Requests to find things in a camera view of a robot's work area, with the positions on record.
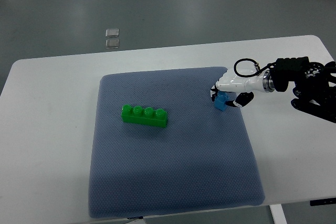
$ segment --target lego stud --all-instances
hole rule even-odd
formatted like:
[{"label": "lego stud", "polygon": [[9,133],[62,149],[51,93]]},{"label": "lego stud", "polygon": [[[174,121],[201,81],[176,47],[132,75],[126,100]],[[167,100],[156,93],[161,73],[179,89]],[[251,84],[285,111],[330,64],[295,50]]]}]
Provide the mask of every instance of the lego stud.
[{"label": "lego stud", "polygon": [[142,114],[142,107],[141,106],[135,106],[133,109],[133,113],[135,116],[141,116]]},{"label": "lego stud", "polygon": [[166,112],[163,109],[158,109],[155,113],[156,118],[162,119],[164,118]]},{"label": "lego stud", "polygon": [[128,104],[124,105],[121,109],[123,115],[130,115],[132,113],[132,107]]},{"label": "lego stud", "polygon": [[148,107],[145,109],[144,114],[146,118],[152,118],[154,115],[154,109],[151,107]]}]

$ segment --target blue block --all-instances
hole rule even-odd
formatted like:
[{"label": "blue block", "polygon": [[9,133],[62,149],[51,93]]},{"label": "blue block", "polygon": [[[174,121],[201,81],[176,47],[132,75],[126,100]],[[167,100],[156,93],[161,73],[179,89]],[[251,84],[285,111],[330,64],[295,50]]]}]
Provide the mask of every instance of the blue block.
[{"label": "blue block", "polygon": [[223,91],[219,91],[218,96],[216,97],[215,102],[214,102],[215,108],[221,111],[226,110],[227,105],[225,104],[225,102],[227,100],[229,100],[229,96],[227,95],[227,93]]}]

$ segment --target blue cushion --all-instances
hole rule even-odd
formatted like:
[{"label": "blue cushion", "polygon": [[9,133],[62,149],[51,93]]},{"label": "blue cushion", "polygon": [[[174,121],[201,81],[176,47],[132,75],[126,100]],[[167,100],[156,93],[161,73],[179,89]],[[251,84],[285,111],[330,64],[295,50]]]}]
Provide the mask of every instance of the blue cushion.
[{"label": "blue cushion", "polygon": [[[240,109],[216,109],[226,68],[111,74],[100,82],[89,185],[93,218],[260,205],[259,172]],[[168,113],[166,128],[123,123],[124,104]]]}]

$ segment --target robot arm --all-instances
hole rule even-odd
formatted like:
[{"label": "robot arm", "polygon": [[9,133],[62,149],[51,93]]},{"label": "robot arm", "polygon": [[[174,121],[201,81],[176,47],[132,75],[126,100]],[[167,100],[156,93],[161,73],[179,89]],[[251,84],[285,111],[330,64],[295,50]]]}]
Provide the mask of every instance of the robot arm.
[{"label": "robot arm", "polygon": [[[252,61],[255,70],[238,69],[241,61]],[[318,116],[336,123],[336,86],[330,87],[329,82],[336,84],[336,63],[334,61],[325,66],[317,62],[309,62],[308,57],[277,59],[260,69],[256,61],[242,59],[235,63],[211,88],[214,101],[218,91],[240,93],[236,100],[227,101],[226,105],[243,107],[254,97],[252,91],[285,92],[289,81],[295,82],[293,89],[297,99],[293,99],[292,106],[300,111]]]}]

